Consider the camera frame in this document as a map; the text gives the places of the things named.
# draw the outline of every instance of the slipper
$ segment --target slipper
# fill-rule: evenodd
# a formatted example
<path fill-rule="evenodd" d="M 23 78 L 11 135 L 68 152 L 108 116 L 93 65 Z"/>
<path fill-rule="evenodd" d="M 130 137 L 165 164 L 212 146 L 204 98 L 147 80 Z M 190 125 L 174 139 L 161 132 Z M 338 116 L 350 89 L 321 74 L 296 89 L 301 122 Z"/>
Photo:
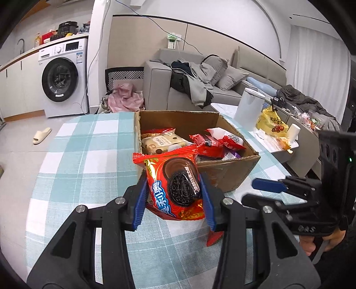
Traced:
<path fill-rule="evenodd" d="M 41 143 L 51 131 L 52 129 L 50 127 L 44 129 L 43 131 L 37 131 L 37 133 L 33 137 L 33 144 L 38 145 L 39 143 Z"/>

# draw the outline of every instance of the pink cloth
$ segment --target pink cloth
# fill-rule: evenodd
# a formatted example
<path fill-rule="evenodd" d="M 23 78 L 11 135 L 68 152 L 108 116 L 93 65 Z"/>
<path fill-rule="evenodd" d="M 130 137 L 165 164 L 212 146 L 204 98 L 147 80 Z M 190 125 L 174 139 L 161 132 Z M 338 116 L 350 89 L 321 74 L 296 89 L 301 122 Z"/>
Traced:
<path fill-rule="evenodd" d="M 132 83 L 123 83 L 115 87 L 108 98 L 111 111 L 139 111 L 143 108 L 142 91 L 133 92 L 134 89 Z"/>

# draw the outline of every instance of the yellow plastic bag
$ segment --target yellow plastic bag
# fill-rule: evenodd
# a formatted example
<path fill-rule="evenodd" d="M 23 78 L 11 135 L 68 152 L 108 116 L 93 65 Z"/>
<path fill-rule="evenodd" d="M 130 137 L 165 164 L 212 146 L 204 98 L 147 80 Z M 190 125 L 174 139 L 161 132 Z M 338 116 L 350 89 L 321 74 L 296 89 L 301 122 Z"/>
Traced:
<path fill-rule="evenodd" d="M 287 137 L 288 126 L 281 121 L 272 107 L 262 110 L 256 127 L 262 129 L 266 134 L 274 137 Z"/>

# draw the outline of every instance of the checkered tablecloth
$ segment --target checkered tablecloth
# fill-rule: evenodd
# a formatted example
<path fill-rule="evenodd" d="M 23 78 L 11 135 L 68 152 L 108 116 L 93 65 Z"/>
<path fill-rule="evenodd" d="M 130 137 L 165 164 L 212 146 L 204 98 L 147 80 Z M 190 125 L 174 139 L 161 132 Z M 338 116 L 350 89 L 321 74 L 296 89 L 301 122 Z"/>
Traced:
<path fill-rule="evenodd" d="M 288 173 L 259 142 L 226 116 L 244 135 L 261 159 L 239 186 L 226 195 L 240 201 L 246 193 L 300 200 L 252 189 L 251 180 L 277 180 Z M 134 114 L 85 115 L 63 124 L 40 168 L 27 216 L 26 262 L 28 272 L 78 204 L 102 206 L 137 183 L 132 163 Z M 136 288 L 211 288 L 221 242 L 206 247 L 209 228 L 205 220 L 165 221 L 145 210 L 136 232 L 126 233 L 127 249 Z M 95 275 L 102 283 L 100 230 L 95 238 Z M 247 276 L 251 280 L 252 238 L 247 234 Z"/>

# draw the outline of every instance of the curtain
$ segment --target curtain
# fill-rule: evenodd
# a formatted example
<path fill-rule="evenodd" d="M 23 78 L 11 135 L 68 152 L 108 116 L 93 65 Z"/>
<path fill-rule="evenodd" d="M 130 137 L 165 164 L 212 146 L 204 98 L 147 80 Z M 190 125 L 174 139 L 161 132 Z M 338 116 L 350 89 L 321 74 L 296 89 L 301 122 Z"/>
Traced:
<path fill-rule="evenodd" d="M 287 84 L 319 101 L 341 123 L 351 69 L 349 50 L 341 40 L 292 26 L 286 69 Z"/>

